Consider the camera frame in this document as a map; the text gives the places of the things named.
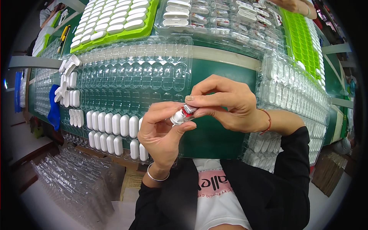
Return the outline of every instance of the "black jacket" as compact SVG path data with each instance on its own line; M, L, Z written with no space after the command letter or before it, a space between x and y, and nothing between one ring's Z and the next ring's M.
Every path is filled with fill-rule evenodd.
M303 229L309 222L309 135L301 127L282 137L274 173L240 160L221 160L253 230ZM181 159L162 188L143 183L130 230L194 229L198 172L192 159Z

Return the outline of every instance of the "pink print on shirt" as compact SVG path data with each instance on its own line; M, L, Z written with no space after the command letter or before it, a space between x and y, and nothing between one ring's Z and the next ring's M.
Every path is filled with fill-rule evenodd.
M222 169L201 171L198 173L198 178L198 197L209 198L233 192Z

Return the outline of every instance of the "red string bracelet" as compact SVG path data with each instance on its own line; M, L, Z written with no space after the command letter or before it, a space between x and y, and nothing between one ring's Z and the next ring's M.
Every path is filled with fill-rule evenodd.
M270 116L270 114L269 114L266 110L264 110L264 109L259 109L259 110L262 110L263 112L265 112L265 113L268 115L268 117L269 117L268 121L270 122L270 125L268 126L268 128L260 134L260 135L262 135L262 134L264 134L265 132L267 132L268 130L270 130L270 128L271 128L271 124L272 124L272 121L271 121L271 116Z

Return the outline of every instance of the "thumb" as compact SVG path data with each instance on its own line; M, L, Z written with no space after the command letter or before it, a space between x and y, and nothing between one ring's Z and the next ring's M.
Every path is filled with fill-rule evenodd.
M170 141L179 143L180 138L183 136L183 134L186 131L193 130L196 127L197 127L197 124L195 124L192 121L184 122L181 125L174 125L165 137L170 139Z
M210 115L218 120L222 125L229 123L233 119L232 114L226 109L216 106L216 107L201 107L194 112L194 117L203 117L204 115Z

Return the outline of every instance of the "green tray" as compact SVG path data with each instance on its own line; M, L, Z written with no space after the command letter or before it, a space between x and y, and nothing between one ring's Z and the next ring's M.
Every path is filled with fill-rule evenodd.
M305 70L310 73L315 79L320 79L316 75L316 68L319 69L318 53L312 49L311 36L301 14L291 13L290 11L281 9L284 14L283 24L285 27L287 53L290 57L295 58L296 61L301 61Z
M101 45L101 44L105 44L114 40L118 40L118 39L130 39L130 38L139 38L139 37L143 37L143 36L148 36L151 34L151 30L153 27L153 23L155 22L155 16L156 16L156 10L157 10L157 6L159 4L159 0L152 0L150 6L147 8L148 9L148 13L147 18L144 20L144 24L145 26L141 29L134 29L131 31L126 31L124 30L121 33L117 33L114 35L109 35L107 34L105 37L88 42L86 44L80 45L77 48L74 49L70 49L70 53L74 53L76 51L87 51L89 50L88 47L90 47L90 49L92 49L93 47L97 46L97 45Z

